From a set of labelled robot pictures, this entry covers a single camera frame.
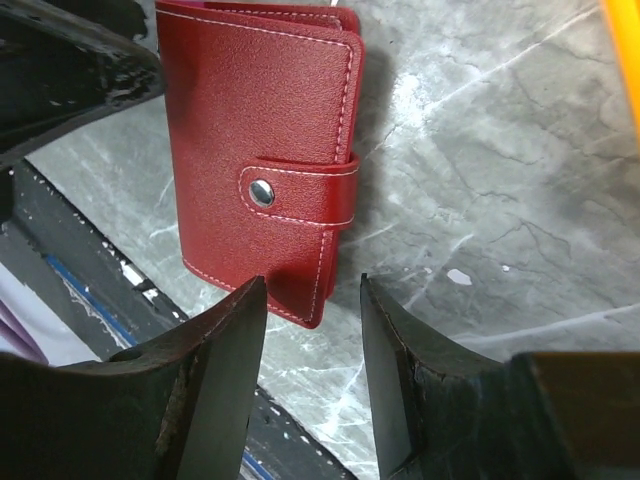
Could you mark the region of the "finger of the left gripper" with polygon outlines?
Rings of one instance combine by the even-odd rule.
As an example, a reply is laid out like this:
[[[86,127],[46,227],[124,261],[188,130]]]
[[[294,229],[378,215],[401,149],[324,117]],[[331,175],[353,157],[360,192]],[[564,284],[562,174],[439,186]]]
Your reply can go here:
[[[2,2],[2,164],[164,92],[148,5]]]

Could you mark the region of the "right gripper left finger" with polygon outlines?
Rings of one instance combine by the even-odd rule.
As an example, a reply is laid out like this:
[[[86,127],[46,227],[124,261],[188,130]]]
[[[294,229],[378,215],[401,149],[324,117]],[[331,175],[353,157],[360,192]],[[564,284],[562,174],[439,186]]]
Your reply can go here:
[[[254,277],[104,362],[1,357],[5,479],[234,479],[267,320]]]

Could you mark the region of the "red leather card holder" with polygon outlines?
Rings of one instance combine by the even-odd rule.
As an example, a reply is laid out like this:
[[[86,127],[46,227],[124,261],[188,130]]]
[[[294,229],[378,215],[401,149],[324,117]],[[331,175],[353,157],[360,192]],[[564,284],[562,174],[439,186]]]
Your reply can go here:
[[[354,220],[365,47],[345,7],[159,1],[185,266],[313,329]]]

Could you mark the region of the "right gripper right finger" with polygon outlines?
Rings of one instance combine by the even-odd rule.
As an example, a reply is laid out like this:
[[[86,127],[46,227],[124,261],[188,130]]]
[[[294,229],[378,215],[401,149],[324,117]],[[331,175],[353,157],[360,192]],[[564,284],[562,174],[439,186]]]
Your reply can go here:
[[[635,479],[639,356],[525,352],[500,363],[363,277],[364,360],[384,479]]]

